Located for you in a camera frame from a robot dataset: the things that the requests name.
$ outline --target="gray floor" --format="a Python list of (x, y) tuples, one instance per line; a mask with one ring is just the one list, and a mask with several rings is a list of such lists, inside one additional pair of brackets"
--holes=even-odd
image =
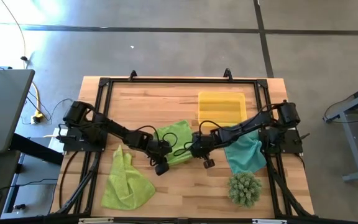
[[(6, 0), (22, 24), (111, 27), (257, 28), (251, 0)], [(358, 0), (260, 0), (266, 29), (358, 30)], [(0, 22), (13, 22), (0, 3)], [(75, 99), (84, 75), (266, 77), (258, 34), (179, 34), (25, 31), (27, 55), (36, 71), (42, 103), (52, 110)], [(358, 181), (341, 176), (356, 171), (340, 124), (324, 124), (325, 109), (358, 90), (358, 36), (267, 35), (274, 76), (284, 78), (297, 104), (306, 174), (314, 210), (324, 218), (358, 221)], [(0, 65), (22, 66), (22, 41), (14, 26), (0, 25)], [(24, 125), (16, 132), (51, 134), (52, 125)], [(29, 122), (34, 109), (26, 104)]]

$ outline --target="yellow plastic bin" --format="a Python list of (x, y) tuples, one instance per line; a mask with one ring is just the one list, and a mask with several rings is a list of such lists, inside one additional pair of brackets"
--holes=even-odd
[(246, 119), (246, 98), (243, 93), (205, 91), (198, 94), (198, 124), (210, 120), (220, 126), (233, 126)]

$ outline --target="desk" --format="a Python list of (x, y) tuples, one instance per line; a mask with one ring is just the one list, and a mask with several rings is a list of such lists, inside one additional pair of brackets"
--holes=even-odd
[[(79, 100), (94, 104), (100, 77), (84, 77)], [(283, 79), (267, 79), (272, 103), (287, 99)], [(186, 119), (193, 131), (198, 130), (198, 93), (200, 91), (234, 91), (245, 94), (248, 117), (257, 113), (254, 89), (246, 84), (213, 83), (115, 83), (112, 89), (108, 117), (128, 129), (149, 124), (160, 128)], [(101, 206), (101, 198), (108, 178), (113, 152), (122, 145), (124, 152), (133, 156), (132, 165), (146, 176), (157, 189), (156, 194), (143, 206), (133, 211), (111, 210)], [(65, 156), (59, 176), (67, 164)], [(63, 203), (78, 185), (84, 152), (79, 152), (70, 164), (62, 190)], [(128, 150), (118, 138), (108, 136), (102, 153), (91, 216), (114, 217), (192, 217), (192, 218), (273, 218), (272, 199), (266, 168), (255, 175), (262, 181), (260, 200), (252, 208), (234, 205), (227, 197), (227, 181), (232, 175), (222, 149), (211, 153), (216, 165), (203, 167), (202, 159), (192, 159), (185, 164), (171, 167), (157, 176), (149, 160), (141, 152)], [(310, 213), (313, 213), (305, 172), (299, 158), (283, 154), (283, 164), (288, 188)], [(85, 189), (85, 206), (88, 189)], [(283, 210), (282, 194), (277, 191)], [(51, 212), (58, 210), (58, 190), (55, 192)]]

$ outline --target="green towel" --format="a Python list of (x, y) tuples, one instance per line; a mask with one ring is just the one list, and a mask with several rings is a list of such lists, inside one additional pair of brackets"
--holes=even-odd
[(224, 148), (227, 162), (233, 174), (240, 172), (256, 172), (266, 165), (266, 159), (260, 152), (258, 130), (245, 134), (228, 147)]
[(146, 203), (155, 193), (153, 184), (131, 165), (132, 156), (123, 155), (121, 146), (114, 152), (102, 206), (133, 210)]
[(174, 166), (177, 164), (180, 164), (182, 162), (187, 161), (188, 159), (193, 158), (193, 156), (191, 155), (190, 151), (187, 151), (185, 153), (183, 153), (180, 156), (174, 156), (173, 153), (178, 150), (178, 149), (183, 149), (183, 145), (186, 142), (191, 142), (191, 129), (190, 129), (190, 125), (187, 122), (187, 120), (183, 120), (183, 121), (179, 121), (173, 125), (169, 125), (167, 127), (164, 128), (158, 128), (157, 129), (157, 133), (158, 133), (158, 137), (160, 138), (160, 140), (162, 139), (162, 137), (164, 136), (164, 134), (167, 133), (174, 133), (177, 135), (178, 137), (178, 142), (174, 145), (176, 138), (174, 137), (174, 135), (172, 134), (167, 134), (165, 136), (165, 140), (167, 140), (171, 146), (174, 145), (172, 147), (172, 152), (169, 153), (168, 155), (166, 155), (168, 164), (170, 166)]

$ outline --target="lime green cloth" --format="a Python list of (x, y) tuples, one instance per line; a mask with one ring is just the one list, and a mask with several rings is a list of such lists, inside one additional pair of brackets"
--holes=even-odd
[(167, 133), (174, 133), (178, 137), (178, 142), (174, 145), (175, 141), (177, 140), (176, 137), (172, 134), (167, 134), (164, 137), (164, 140), (168, 141), (172, 147), (172, 152), (166, 155), (168, 164), (170, 166), (174, 166), (177, 164), (181, 164), (182, 162), (187, 161), (188, 159), (193, 158), (190, 151), (183, 153), (180, 156), (174, 156), (173, 153), (178, 149), (183, 149), (183, 145), (186, 142), (191, 142), (191, 128), (187, 120), (179, 121), (173, 125), (169, 125), (164, 128), (158, 128), (157, 133), (160, 139)]
[(131, 165), (131, 154), (123, 154), (121, 146), (113, 158), (101, 205), (120, 210), (142, 206), (154, 195), (153, 184)]

